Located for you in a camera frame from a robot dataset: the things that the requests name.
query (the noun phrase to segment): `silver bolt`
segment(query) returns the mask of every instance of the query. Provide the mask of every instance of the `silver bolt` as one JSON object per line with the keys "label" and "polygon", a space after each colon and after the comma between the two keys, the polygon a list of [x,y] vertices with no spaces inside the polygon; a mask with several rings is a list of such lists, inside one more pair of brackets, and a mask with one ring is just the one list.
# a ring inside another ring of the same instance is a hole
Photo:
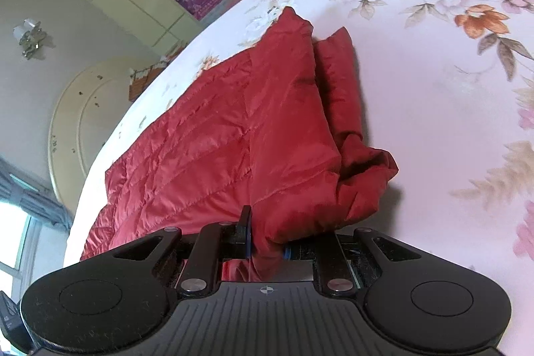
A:
{"label": "silver bolt", "polygon": [[208,284],[206,283],[205,280],[198,279],[198,278],[186,279],[184,282],[182,282],[182,288],[185,291],[190,291],[190,292],[201,291],[207,286]]}
{"label": "silver bolt", "polygon": [[336,292],[349,291],[353,287],[352,282],[350,282],[348,279],[343,278],[330,279],[327,283],[327,286],[332,291]]}

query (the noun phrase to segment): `bed sheet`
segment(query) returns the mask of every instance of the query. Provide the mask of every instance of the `bed sheet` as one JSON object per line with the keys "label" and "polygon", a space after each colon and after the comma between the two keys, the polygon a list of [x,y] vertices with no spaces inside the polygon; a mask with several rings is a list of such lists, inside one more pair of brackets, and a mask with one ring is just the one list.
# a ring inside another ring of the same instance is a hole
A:
{"label": "bed sheet", "polygon": [[93,164],[68,240],[78,261],[106,203],[104,172],[196,76],[292,6],[358,57],[367,138],[400,172],[369,225],[497,281],[513,316],[500,348],[534,337],[534,0],[243,0],[202,32],[125,115]]}

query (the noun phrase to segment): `ribbed gray panel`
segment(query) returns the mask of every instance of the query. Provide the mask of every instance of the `ribbed gray panel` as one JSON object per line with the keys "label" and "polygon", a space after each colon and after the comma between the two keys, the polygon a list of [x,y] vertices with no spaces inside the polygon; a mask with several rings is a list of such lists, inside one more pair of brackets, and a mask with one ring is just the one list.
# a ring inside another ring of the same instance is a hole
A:
{"label": "ribbed gray panel", "polygon": [[[271,287],[265,294],[261,290]],[[40,350],[38,356],[51,356]],[[323,297],[312,282],[223,282],[181,302],[169,321],[114,356],[415,356],[377,335],[352,302]],[[485,350],[479,356],[497,356]]]}

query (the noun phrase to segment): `red puffer jacket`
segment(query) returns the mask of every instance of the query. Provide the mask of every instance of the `red puffer jacket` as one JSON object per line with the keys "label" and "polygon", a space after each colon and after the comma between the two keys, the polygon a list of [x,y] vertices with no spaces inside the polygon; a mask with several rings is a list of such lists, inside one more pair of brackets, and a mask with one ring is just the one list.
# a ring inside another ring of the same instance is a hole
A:
{"label": "red puffer jacket", "polygon": [[227,262],[224,275],[265,278],[281,244],[375,212],[397,166],[362,142],[348,32],[313,43],[312,29],[286,8],[153,122],[106,172],[108,204],[82,259],[166,226],[237,220],[250,204],[254,267]]}

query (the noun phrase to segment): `window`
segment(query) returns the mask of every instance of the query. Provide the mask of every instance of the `window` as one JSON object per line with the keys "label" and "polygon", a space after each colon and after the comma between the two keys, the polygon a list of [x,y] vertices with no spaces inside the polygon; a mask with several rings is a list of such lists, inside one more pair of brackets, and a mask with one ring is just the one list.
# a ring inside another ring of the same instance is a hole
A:
{"label": "window", "polygon": [[[39,228],[22,209],[0,202],[0,290],[15,302],[30,284]],[[2,334],[0,348],[13,351]]]}

